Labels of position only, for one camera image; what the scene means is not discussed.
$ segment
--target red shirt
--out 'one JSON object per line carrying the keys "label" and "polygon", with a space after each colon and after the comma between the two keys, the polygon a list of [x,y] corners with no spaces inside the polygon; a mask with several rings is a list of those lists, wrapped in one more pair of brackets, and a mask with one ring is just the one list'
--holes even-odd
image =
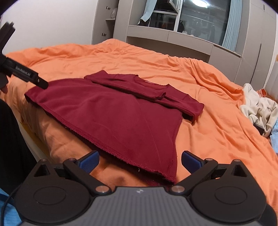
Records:
{"label": "red shirt", "polygon": [[171,182],[182,116],[193,121],[204,108],[169,84],[105,71],[52,81],[46,90],[34,87],[25,96],[100,149]]}

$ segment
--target silver bolt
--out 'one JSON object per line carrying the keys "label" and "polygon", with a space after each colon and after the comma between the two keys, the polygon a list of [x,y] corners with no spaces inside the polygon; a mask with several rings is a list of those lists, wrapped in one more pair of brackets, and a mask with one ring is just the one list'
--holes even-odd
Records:
{"label": "silver bolt", "polygon": [[175,185],[175,186],[171,187],[171,190],[175,193],[182,193],[185,191],[185,188],[180,185]]}
{"label": "silver bolt", "polygon": [[105,185],[97,186],[96,191],[99,193],[106,193],[109,191],[109,187],[107,187]]}

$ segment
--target orange bed sheet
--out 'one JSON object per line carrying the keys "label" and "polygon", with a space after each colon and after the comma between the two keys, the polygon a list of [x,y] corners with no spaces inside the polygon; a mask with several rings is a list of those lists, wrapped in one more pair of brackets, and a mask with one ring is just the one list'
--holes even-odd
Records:
{"label": "orange bed sheet", "polygon": [[[179,128],[176,138],[177,180],[189,175],[181,164],[184,150],[203,159],[214,158],[219,163],[241,159],[263,189],[268,203],[278,213],[278,158],[268,140],[260,136],[240,112],[239,106],[244,104],[242,87],[230,82],[213,66],[196,59],[170,57],[115,39],[97,45],[31,48],[10,53],[9,57],[39,72],[47,81],[83,78],[105,70],[112,74],[138,74],[148,81],[161,85],[169,83],[188,93],[204,103],[205,108],[194,123],[183,120]],[[55,162],[69,157],[80,158],[90,152],[86,144],[42,109],[27,103],[24,93],[33,86],[12,77],[8,94],[1,94],[1,97],[48,146]],[[147,185],[128,167],[107,157],[101,157],[92,175],[112,188]]]}

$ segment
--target person's hand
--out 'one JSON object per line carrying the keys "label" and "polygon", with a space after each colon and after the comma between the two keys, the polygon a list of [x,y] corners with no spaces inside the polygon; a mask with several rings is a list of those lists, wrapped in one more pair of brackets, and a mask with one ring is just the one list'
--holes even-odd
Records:
{"label": "person's hand", "polygon": [[3,88],[1,88],[1,91],[6,94],[8,92],[8,87],[4,86]]}

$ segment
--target black pants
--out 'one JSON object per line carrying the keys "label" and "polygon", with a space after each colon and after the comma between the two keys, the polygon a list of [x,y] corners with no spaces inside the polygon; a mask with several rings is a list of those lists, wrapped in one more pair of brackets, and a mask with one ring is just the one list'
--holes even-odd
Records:
{"label": "black pants", "polygon": [[0,100],[0,188],[11,193],[35,164],[11,108]]}

